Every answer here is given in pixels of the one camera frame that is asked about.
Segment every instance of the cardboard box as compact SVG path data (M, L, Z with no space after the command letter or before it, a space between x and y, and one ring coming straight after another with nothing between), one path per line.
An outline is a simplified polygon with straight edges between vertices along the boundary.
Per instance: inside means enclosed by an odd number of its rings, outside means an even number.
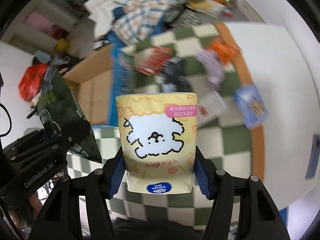
M111 45L95 51L63 76L91 125L108 124L113 75L110 51Z

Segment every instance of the black cable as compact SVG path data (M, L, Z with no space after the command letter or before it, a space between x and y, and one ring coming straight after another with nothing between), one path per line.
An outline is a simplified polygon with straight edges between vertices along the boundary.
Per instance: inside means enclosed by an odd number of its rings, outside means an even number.
M11 121L11 117L10 117L10 114L8 112L8 110L5 108L5 106L3 104L0 103L0 106L3 108L3 110L5 111L5 113L7 114L8 118L9 118L9 123L10 123L10 128L9 130L4 133L4 134L0 134L0 137L3 137L3 136L6 136L8 135L10 132L11 132L11 128L12 128L12 121Z

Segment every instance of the blue box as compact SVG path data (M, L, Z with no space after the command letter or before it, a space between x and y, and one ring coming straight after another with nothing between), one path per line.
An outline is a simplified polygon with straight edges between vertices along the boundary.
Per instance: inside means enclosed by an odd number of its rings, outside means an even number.
M248 129L259 126L269 117L269 112L254 84L237 89L234 99L244 116L244 124Z

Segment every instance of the colorful packaging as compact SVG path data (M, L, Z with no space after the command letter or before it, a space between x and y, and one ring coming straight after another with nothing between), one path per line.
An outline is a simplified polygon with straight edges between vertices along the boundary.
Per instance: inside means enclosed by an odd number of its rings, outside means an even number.
M198 127L201 127L228 111L217 91L212 91L198 102Z
M269 117L259 90L254 84L237 89L234 99L244 116L244 124L248 129L259 126Z
M192 190L197 95L160 93L116 98L128 190L179 194Z
M144 60L141 66L138 66L137 71L149 76L158 75L162 69L162 64L166 62L172 55L172 49L152 46L152 55Z

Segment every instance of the orange package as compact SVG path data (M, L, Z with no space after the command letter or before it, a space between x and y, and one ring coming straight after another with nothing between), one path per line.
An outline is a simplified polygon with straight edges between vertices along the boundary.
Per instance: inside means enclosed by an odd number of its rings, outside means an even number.
M222 60L224 65L233 61L240 53L239 46L225 45L220 38L211 41L206 49L212 49L217 52L219 59Z

